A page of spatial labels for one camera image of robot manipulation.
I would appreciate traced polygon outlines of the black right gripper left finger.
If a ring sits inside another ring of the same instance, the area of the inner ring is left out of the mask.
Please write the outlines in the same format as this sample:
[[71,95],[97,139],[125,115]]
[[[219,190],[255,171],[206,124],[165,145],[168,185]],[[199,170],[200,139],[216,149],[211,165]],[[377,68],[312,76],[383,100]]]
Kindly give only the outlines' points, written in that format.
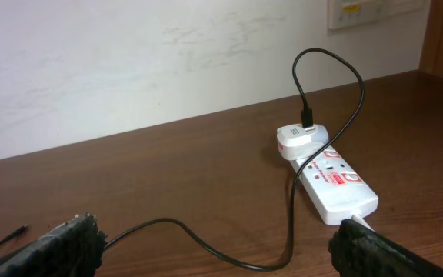
[[96,217],[76,215],[0,258],[0,277],[92,277],[102,265],[105,246]]

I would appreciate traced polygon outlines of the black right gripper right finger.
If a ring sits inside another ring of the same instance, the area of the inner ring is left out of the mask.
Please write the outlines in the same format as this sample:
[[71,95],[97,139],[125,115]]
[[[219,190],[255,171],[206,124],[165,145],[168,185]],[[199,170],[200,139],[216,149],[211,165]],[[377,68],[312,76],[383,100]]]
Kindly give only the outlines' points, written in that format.
[[341,277],[443,277],[443,268],[351,219],[328,243]]

